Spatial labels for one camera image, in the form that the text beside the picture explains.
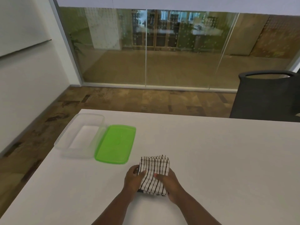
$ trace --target green plastic lid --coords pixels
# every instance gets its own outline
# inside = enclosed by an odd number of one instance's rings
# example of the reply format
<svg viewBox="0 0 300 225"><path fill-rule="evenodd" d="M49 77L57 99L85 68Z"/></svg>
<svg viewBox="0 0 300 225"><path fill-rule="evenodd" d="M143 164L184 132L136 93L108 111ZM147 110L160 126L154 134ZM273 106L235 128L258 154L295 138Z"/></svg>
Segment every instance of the green plastic lid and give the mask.
<svg viewBox="0 0 300 225"><path fill-rule="evenodd" d="M132 149L136 128L128 125L110 125L95 151L95 160L124 164Z"/></svg>

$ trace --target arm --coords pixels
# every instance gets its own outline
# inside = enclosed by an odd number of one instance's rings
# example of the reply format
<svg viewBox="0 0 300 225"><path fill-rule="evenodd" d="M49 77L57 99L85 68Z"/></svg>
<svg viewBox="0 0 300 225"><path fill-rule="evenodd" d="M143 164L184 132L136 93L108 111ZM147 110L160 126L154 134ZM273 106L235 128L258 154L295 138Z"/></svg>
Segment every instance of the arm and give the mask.
<svg viewBox="0 0 300 225"><path fill-rule="evenodd" d="M169 199L179 207L188 225L221 225L182 188L171 169L168 176L154 174L154 177L163 183Z"/></svg>
<svg viewBox="0 0 300 225"><path fill-rule="evenodd" d="M143 171L138 176L134 175L133 172L138 167L138 165L132 166L128 170L121 193L115 197L92 225L122 225L127 208L139 189L146 173L146 171Z"/></svg>

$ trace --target black chair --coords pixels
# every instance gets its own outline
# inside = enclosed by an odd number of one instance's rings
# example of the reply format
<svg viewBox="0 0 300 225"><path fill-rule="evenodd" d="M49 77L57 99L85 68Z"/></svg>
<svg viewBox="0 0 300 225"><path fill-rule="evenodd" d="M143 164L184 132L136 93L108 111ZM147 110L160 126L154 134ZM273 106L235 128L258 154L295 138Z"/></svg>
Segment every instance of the black chair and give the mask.
<svg viewBox="0 0 300 225"><path fill-rule="evenodd" d="M249 78L251 75L284 74L278 79ZM290 71L254 71L239 74L240 84L230 118L300 122L300 75Z"/></svg>

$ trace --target wooden floor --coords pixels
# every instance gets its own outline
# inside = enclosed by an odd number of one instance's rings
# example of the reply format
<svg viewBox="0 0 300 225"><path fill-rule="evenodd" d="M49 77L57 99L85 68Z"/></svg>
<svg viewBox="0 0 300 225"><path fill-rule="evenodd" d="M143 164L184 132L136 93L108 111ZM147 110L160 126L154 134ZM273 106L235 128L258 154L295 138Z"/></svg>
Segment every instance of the wooden floor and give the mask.
<svg viewBox="0 0 300 225"><path fill-rule="evenodd" d="M0 159L0 216L81 109L229 117L234 93L70 87Z"/></svg>
<svg viewBox="0 0 300 225"><path fill-rule="evenodd" d="M97 50L81 47L85 82L145 84L144 50ZM147 51L147 85L237 89L238 74L284 70L289 59L171 51Z"/></svg>

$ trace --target kitchen towel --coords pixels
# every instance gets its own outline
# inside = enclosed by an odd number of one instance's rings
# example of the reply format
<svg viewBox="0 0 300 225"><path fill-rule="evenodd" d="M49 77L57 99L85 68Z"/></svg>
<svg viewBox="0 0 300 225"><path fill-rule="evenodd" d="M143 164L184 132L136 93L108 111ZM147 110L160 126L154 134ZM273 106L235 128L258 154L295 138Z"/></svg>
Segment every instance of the kitchen towel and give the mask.
<svg viewBox="0 0 300 225"><path fill-rule="evenodd" d="M153 174L169 174L170 161L165 155L142 157L140 160L139 171L137 174L146 170L146 174L142 180L138 192L147 193L157 196L166 196L167 191L163 183L153 177Z"/></svg>

